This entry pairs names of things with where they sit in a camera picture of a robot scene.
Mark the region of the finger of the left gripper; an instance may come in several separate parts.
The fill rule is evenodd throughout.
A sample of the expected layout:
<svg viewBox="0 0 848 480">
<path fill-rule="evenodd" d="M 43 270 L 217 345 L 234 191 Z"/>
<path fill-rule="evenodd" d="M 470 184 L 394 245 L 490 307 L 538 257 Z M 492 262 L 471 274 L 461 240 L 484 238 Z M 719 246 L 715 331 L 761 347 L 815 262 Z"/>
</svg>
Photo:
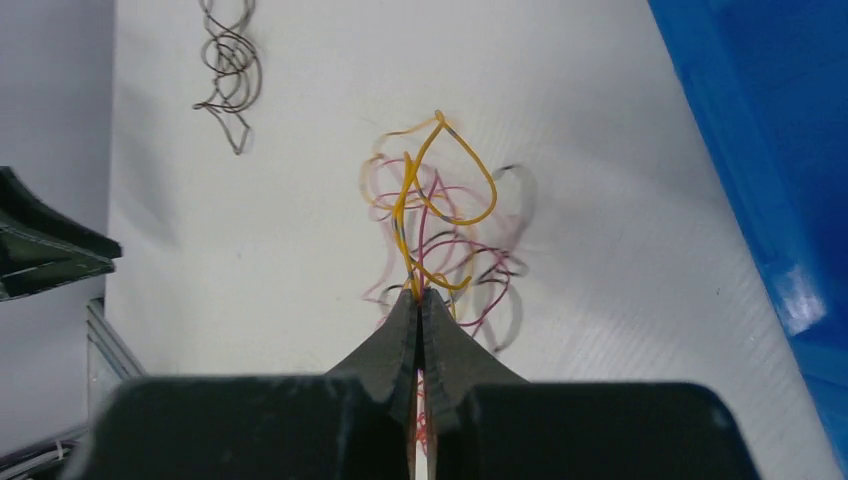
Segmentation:
<svg viewBox="0 0 848 480">
<path fill-rule="evenodd" d="M 50 208 L 1 168 L 1 300 L 115 271 L 120 244 Z"/>
</svg>

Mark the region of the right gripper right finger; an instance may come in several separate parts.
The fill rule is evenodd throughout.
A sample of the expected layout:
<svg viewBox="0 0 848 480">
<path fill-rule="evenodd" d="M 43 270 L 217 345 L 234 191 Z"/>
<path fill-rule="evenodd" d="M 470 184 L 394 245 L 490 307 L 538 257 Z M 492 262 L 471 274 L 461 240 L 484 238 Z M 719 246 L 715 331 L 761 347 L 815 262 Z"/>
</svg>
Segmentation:
<svg viewBox="0 0 848 480">
<path fill-rule="evenodd" d="M 528 382 L 472 339 L 431 288 L 421 297 L 421 333 L 427 425 L 432 431 L 459 427 L 460 406 L 474 387 Z"/>
</svg>

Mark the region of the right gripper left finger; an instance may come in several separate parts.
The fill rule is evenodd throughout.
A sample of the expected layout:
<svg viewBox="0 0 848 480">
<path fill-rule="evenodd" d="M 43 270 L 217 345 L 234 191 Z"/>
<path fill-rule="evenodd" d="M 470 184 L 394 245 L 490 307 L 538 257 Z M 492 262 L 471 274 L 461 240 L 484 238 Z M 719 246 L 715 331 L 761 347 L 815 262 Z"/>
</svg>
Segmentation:
<svg viewBox="0 0 848 480">
<path fill-rule="evenodd" d="M 382 326 L 327 372 L 358 380 L 381 411 L 403 427 L 411 425 L 416 397 L 419 313 L 414 295 L 403 291 Z"/>
</svg>

